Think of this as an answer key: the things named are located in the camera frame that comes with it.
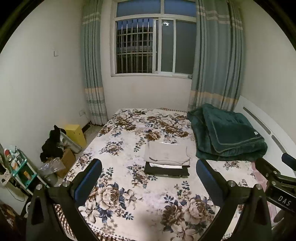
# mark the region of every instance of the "screw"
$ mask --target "screw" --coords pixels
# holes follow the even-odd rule
[[[232,180],[229,180],[228,182],[228,185],[231,186],[231,187],[234,187],[236,184],[235,184],[235,181],[232,181]]]
[[[70,181],[64,181],[64,182],[63,182],[63,186],[64,186],[64,187],[67,187],[67,186],[70,185],[70,183],[71,183]]]
[[[37,189],[37,190],[40,190],[42,187],[43,187],[42,184],[38,184],[38,185],[36,186],[36,189]]]
[[[258,190],[261,190],[261,189],[262,189],[262,186],[261,186],[260,184],[256,184],[256,188],[257,188]]]

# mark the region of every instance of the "yellow box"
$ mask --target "yellow box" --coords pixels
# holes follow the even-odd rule
[[[86,147],[86,140],[84,138],[80,125],[66,125],[64,129],[67,132],[67,136],[72,141],[80,145],[82,148]]]

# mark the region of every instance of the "plastic bag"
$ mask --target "plastic bag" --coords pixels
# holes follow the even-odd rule
[[[61,159],[59,157],[56,157],[44,163],[39,169],[39,172],[43,176],[48,176],[65,168],[66,167],[62,163]]]

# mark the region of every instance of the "stack of folded clothes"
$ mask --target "stack of folded clothes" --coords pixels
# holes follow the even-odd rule
[[[187,113],[196,140],[196,156],[216,161],[255,161],[267,151],[264,138],[241,113],[203,104]]]
[[[184,145],[148,142],[145,148],[144,172],[151,175],[189,176],[190,157]]]

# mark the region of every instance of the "floor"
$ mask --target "floor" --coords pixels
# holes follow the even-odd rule
[[[86,140],[86,147],[89,146],[89,144],[98,135],[98,133],[100,132],[101,129],[102,129],[102,126],[91,126],[90,128],[88,128],[84,132],[84,137],[85,137],[85,140]],[[85,148],[82,149],[82,151],[80,153],[74,154],[75,157],[76,157],[76,160],[82,155],[82,153],[84,152]],[[57,183],[54,186],[55,187],[59,186],[60,183],[62,183],[62,181],[63,181],[63,178],[58,177]]]

